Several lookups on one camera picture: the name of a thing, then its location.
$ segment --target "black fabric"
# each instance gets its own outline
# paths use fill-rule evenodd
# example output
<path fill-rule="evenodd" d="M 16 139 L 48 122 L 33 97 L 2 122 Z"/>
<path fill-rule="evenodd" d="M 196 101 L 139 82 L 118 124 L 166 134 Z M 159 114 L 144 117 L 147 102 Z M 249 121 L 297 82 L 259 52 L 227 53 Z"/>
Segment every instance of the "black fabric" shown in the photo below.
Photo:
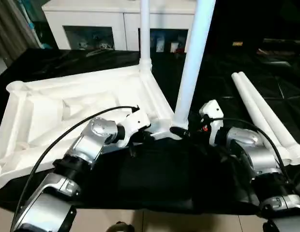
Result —
<path fill-rule="evenodd" d="M 151 56 L 152 73 L 168 103 L 175 109 L 185 55 Z M 270 61 L 288 61 L 274 65 Z M 5 87 L 14 80 L 33 81 L 138 64 L 138 52 L 59 51 L 25 52 L 0 76 L 0 122 L 8 100 Z M 216 99 L 226 117 L 250 121 L 231 80 L 243 71 L 300 143 L 300 57 L 249 56 L 242 53 L 205 55 L 196 85 L 190 118 L 207 101 Z M 239 126 L 227 122 L 226 126 Z M 222 148 L 195 147 L 185 141 L 163 139 L 129 150 L 100 156 L 86 188 L 74 204 L 82 208 L 147 208 L 184 213 L 254 214 L 256 196 L 245 171 Z M 37 173 L 32 191 L 49 171 Z M 300 190 L 300 165 L 288 172 Z M 0 207 L 14 210 L 27 177 L 0 189 Z"/>

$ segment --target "white cabinet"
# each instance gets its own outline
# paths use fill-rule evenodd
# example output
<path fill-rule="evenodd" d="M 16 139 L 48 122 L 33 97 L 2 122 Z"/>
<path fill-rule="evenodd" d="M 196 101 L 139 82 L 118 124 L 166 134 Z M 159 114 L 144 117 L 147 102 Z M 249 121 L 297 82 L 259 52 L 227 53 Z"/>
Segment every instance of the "white cabinet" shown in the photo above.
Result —
<path fill-rule="evenodd" d="M 188 47 L 196 1 L 150 0 L 154 50 Z M 139 50 L 140 0 L 51 0 L 42 7 L 59 49 Z"/>
<path fill-rule="evenodd" d="M 123 13 L 45 11 L 59 49 L 126 50 Z"/>

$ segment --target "tile floor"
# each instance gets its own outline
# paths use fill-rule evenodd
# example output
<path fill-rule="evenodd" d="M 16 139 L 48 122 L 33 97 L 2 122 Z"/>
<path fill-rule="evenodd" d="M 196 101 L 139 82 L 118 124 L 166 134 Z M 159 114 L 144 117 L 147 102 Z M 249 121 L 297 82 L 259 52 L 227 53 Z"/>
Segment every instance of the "tile floor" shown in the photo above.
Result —
<path fill-rule="evenodd" d="M 13 214 L 0 208 L 0 232 L 8 232 Z M 134 210 L 79 209 L 71 232 L 105 232 L 118 221 L 136 232 L 263 232 L 264 219 L 256 216 L 190 216 Z"/>

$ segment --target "white pole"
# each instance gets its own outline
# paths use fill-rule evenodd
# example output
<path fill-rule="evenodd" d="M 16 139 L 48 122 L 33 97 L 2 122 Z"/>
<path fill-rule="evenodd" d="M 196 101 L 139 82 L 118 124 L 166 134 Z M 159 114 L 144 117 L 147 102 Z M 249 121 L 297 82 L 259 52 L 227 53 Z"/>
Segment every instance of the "white pole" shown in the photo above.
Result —
<path fill-rule="evenodd" d="M 215 0 L 197 0 L 173 126 L 188 128 L 188 115 L 202 62 Z"/>
<path fill-rule="evenodd" d="M 272 131 L 278 138 L 279 142 L 284 146 L 291 155 L 291 165 L 299 165 L 300 164 L 300 144 L 298 144 L 290 132 L 286 129 L 286 127 L 282 124 L 277 115 L 273 112 L 270 106 L 266 103 L 260 93 L 256 90 L 251 81 L 247 78 L 247 76 L 240 72 L 239 76 L 241 80 L 246 85 L 249 90 L 253 100 L 257 104 L 260 109 L 263 117 L 266 119 L 267 123 L 271 127 Z"/>
<path fill-rule="evenodd" d="M 253 123 L 260 129 L 262 129 L 273 141 L 273 143 L 275 144 L 276 148 L 279 151 L 279 154 L 282 158 L 284 165 L 286 166 L 286 165 L 290 164 L 291 158 L 290 158 L 289 152 L 286 150 L 285 147 L 283 147 L 280 144 L 276 135 L 271 130 L 266 119 L 263 117 L 261 111 L 259 110 L 255 101 L 251 97 L 249 90 L 246 88 L 246 85 L 242 82 L 241 76 L 239 76 L 239 74 L 235 72 L 232 74 L 232 79 L 234 81 L 234 84 L 238 90 L 238 93 L 239 93 L 244 105 L 247 108 L 247 111 L 248 111 Z M 263 139 L 263 143 L 264 143 L 265 147 L 268 150 L 272 150 L 272 147 L 271 147 L 270 143 L 268 142 L 268 140 L 264 136 L 262 136 L 262 139 Z"/>
<path fill-rule="evenodd" d="M 141 70 L 151 69 L 149 0 L 140 1 L 140 61 Z"/>

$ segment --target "glass cabinet door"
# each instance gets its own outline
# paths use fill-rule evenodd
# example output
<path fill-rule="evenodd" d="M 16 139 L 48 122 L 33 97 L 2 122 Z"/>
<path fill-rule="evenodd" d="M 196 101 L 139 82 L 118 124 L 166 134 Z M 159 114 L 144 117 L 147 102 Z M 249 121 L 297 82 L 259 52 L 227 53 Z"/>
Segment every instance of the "glass cabinet door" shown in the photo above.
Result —
<path fill-rule="evenodd" d="M 150 14 L 152 52 L 182 53 L 187 50 L 192 14 Z M 124 14 L 127 50 L 140 50 L 140 14 Z"/>
<path fill-rule="evenodd" d="M 188 29 L 150 29 L 151 52 L 184 53 Z M 140 28 L 138 28 L 140 50 Z"/>
<path fill-rule="evenodd" d="M 111 27 L 63 26 L 71 49 L 115 50 Z"/>

